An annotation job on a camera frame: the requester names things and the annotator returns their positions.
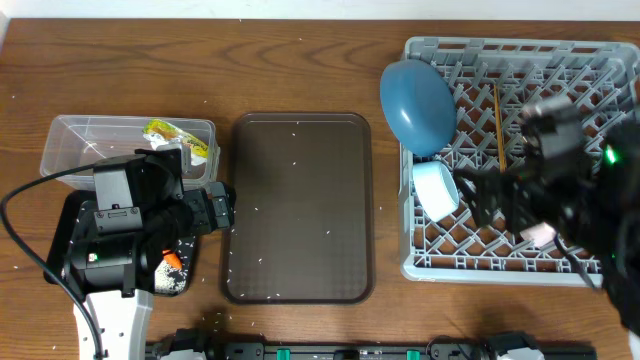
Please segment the white rice pile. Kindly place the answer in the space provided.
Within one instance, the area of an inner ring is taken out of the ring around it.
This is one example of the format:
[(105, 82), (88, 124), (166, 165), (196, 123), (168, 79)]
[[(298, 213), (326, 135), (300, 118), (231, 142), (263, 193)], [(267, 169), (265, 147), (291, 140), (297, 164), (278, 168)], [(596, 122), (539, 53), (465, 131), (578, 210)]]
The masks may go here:
[(195, 258), (196, 240), (178, 240), (178, 244), (172, 250), (181, 259), (183, 268), (176, 270), (162, 261), (155, 270), (154, 293), (161, 296), (177, 296), (184, 292), (190, 283), (191, 269)]

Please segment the small light blue bowl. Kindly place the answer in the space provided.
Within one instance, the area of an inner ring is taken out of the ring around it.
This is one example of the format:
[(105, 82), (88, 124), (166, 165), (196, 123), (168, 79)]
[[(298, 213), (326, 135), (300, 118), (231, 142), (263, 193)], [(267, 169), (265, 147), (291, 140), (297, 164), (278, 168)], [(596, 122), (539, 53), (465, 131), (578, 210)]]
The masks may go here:
[(412, 178), (421, 206), (431, 221), (438, 222), (458, 209), (458, 189), (442, 162), (414, 164)]

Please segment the orange carrot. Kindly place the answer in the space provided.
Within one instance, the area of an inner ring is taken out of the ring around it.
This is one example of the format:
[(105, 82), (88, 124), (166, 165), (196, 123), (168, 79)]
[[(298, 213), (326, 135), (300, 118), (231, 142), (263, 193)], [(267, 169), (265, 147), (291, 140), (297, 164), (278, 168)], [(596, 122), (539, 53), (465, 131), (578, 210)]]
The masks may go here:
[(183, 268), (180, 257), (172, 250), (163, 251), (163, 261), (173, 269), (181, 270)]

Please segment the pink plastic cup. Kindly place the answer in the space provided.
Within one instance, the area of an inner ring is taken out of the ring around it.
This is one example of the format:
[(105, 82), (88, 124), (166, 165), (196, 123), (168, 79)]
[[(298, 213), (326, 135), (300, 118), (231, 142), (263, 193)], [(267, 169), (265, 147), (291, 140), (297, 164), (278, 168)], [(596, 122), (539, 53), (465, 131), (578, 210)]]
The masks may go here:
[(546, 222), (539, 223), (520, 232), (525, 241), (531, 242), (535, 247), (542, 247), (554, 240), (557, 231)]

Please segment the dark blue plate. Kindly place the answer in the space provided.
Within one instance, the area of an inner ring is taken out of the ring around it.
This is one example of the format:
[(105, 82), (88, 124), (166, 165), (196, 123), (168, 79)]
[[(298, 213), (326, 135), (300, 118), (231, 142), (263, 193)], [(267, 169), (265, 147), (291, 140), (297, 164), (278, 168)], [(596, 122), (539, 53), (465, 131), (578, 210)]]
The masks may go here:
[(415, 155), (432, 156), (455, 135), (453, 95), (438, 71), (423, 61), (389, 64), (380, 78), (380, 102), (392, 133)]

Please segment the wooden chopstick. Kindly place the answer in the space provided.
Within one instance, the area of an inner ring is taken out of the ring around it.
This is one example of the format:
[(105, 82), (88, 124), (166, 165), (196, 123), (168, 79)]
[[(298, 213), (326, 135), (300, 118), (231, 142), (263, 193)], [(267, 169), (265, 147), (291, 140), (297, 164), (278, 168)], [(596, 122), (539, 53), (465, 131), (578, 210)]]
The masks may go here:
[(494, 96), (494, 115), (495, 115), (495, 124), (496, 124), (496, 139), (497, 139), (497, 149), (498, 149), (499, 170), (501, 173), (503, 173), (507, 169), (507, 162), (506, 162), (506, 155), (505, 155), (505, 149), (504, 149), (504, 136), (503, 136), (503, 130), (502, 130), (502, 114), (501, 114), (501, 108), (500, 108), (499, 86), (497, 84), (494, 85), (493, 96)]

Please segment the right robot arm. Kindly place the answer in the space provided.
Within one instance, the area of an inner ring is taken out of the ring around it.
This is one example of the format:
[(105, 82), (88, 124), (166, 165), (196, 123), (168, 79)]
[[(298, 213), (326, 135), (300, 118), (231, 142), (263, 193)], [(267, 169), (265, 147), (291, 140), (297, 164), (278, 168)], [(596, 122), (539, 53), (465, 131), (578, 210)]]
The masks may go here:
[(509, 232), (547, 237), (561, 253), (567, 243), (601, 264), (602, 284), (629, 347), (639, 355), (639, 124), (625, 120), (606, 133), (597, 171), (585, 152), (583, 114), (573, 105), (529, 106), (521, 132), (526, 159), (499, 171), (453, 173), (474, 221), (502, 212)]

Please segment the yellow foil snack wrapper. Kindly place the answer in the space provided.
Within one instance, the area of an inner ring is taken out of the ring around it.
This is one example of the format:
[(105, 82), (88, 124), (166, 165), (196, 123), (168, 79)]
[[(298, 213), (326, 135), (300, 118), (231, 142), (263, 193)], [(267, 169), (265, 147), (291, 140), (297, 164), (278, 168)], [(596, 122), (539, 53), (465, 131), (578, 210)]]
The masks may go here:
[(191, 152), (193, 164), (199, 164), (208, 157), (209, 147), (194, 135), (161, 119), (150, 120), (142, 130), (143, 137), (156, 150), (159, 146), (181, 143)]

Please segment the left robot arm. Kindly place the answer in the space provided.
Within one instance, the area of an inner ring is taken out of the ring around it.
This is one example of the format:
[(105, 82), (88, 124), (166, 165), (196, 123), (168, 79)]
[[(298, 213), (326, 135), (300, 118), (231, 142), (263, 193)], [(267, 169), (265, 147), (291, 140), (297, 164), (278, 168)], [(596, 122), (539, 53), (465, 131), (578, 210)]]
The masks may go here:
[(180, 146), (138, 149), (88, 165), (95, 191), (77, 215), (63, 212), (49, 258), (18, 235), (8, 217), (13, 190), (1, 200), (10, 238), (74, 303), (82, 359), (215, 359), (217, 346), (196, 329), (179, 329), (149, 345), (147, 330), (156, 293), (155, 272), (168, 250), (234, 224), (235, 191), (223, 182), (186, 190), (190, 164)]

